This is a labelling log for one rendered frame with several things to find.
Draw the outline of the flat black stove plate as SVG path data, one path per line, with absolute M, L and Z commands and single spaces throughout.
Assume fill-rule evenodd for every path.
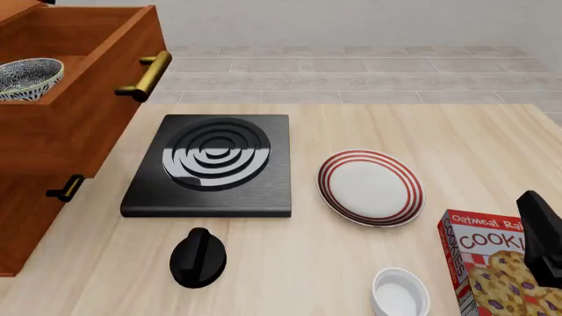
M 120 205 L 125 218 L 289 218 L 287 115 L 166 115 Z

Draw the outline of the small white ramekin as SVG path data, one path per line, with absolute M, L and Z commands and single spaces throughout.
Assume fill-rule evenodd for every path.
M 376 316 L 429 316 L 429 292 L 418 276 L 385 268 L 373 278 L 371 309 Z

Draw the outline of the white plate with red rings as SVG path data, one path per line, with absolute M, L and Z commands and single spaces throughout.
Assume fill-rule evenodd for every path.
M 370 149 L 346 149 L 319 167 L 316 186 L 341 217 L 362 226 L 396 227 L 421 214 L 422 181 L 404 162 Z

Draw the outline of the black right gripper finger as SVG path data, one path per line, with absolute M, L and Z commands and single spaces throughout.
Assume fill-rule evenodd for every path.
M 525 239 L 525 260 L 562 255 L 562 218 L 533 190 L 516 200 Z

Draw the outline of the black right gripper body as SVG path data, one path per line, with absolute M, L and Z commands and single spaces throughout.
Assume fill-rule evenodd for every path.
M 524 262 L 539 286 L 562 289 L 562 255 L 526 255 Z

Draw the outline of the wooden cabinet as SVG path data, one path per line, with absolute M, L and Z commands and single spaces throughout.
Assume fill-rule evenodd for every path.
M 62 208 L 46 191 L 62 189 L 76 150 L 55 106 L 89 54 L 78 44 L 75 8 L 49 0 L 0 0 L 0 65 L 49 57 L 64 63 L 64 78 L 36 101 L 0 101 L 0 277 L 23 268 Z

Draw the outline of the black white patterned bowl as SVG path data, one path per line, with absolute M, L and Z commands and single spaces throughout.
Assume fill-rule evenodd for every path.
M 64 77 L 64 64 L 32 58 L 0 65 L 0 101 L 36 101 Z

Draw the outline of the round black stove knob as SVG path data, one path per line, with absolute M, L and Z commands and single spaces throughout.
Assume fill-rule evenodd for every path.
M 188 289 L 212 284 L 227 265 L 224 244 L 206 228 L 192 228 L 173 249 L 169 270 L 174 280 Z

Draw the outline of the red cookies box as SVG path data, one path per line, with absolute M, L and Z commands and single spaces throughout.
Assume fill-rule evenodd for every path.
M 562 316 L 562 289 L 524 263 L 519 218 L 447 210 L 437 229 L 461 316 Z

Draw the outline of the open wooden drawer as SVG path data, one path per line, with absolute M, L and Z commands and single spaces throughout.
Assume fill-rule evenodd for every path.
M 51 57 L 63 78 L 36 101 L 0 101 L 0 178 L 94 176 L 138 107 L 118 96 L 166 50 L 157 9 L 0 0 L 0 64 Z

